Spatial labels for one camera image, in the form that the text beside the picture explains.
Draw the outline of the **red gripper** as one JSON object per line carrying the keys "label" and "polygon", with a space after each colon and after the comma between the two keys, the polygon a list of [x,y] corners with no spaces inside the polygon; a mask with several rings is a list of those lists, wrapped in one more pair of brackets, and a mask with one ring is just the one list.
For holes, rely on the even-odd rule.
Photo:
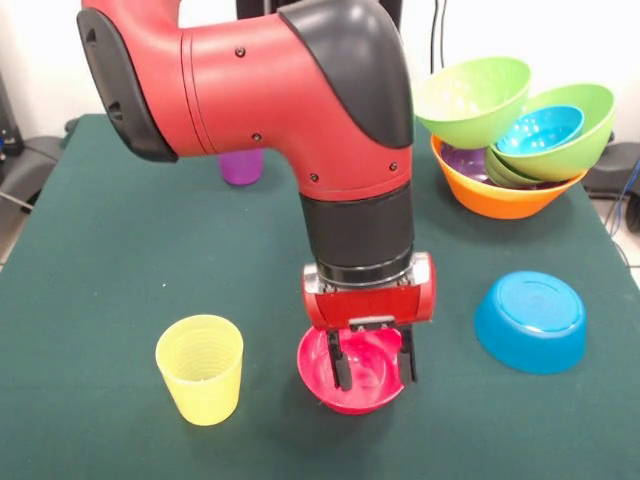
{"label": "red gripper", "polygon": [[302,274],[302,297],[311,325],[328,331],[328,351],[337,388],[342,391],[352,388],[348,356],[342,351],[337,330],[360,327],[400,328],[400,377],[403,383],[417,381],[413,329],[409,324],[429,322],[434,314],[436,270],[429,253],[414,253],[409,269],[401,277],[367,288],[332,286],[320,276],[315,264],[308,264]]}

